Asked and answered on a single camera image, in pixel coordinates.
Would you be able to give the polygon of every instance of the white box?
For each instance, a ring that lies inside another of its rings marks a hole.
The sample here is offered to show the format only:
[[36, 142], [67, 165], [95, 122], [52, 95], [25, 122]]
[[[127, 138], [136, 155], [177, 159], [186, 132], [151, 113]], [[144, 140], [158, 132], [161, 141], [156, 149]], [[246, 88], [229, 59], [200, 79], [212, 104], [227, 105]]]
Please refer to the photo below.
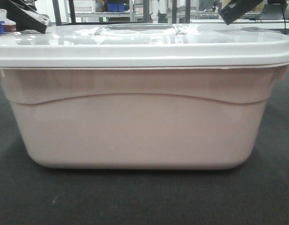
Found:
[[95, 0], [74, 0], [75, 13], [95, 13]]
[[53, 168], [240, 165], [288, 64], [289, 36], [233, 25], [0, 37], [1, 84], [27, 151]]

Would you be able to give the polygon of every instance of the metal pole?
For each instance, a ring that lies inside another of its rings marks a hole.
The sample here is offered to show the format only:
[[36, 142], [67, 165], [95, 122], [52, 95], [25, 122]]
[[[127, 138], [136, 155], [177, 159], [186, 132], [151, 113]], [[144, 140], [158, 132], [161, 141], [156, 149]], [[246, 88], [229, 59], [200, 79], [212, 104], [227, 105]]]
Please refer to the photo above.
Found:
[[150, 0], [144, 0], [144, 23], [149, 22]]
[[53, 0], [53, 8], [56, 19], [56, 26], [61, 26], [61, 15], [58, 0]]
[[177, 0], [172, 1], [172, 23], [177, 23]]
[[76, 14], [75, 14], [75, 5], [74, 0], [68, 0], [70, 19], [72, 24], [76, 24]]
[[185, 23], [190, 23], [190, 0], [185, 2]]

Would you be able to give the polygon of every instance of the black cable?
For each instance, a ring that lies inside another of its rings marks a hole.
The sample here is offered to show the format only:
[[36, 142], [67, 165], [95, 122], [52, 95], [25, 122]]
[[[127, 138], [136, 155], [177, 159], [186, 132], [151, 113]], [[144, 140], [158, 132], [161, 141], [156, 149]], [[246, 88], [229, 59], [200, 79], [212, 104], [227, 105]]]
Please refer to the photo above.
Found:
[[283, 4], [280, 4], [280, 6], [281, 6], [283, 19], [284, 19], [284, 34], [286, 34], [286, 19], [285, 19], [284, 10], [283, 10]]

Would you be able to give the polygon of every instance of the floor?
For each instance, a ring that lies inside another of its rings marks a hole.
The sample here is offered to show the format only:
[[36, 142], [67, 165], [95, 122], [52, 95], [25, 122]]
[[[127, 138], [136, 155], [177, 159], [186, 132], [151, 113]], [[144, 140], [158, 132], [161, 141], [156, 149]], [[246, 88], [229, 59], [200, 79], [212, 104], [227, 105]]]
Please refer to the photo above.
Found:
[[248, 161], [213, 172], [43, 168], [0, 86], [0, 225], [18, 224], [289, 225], [289, 69]]

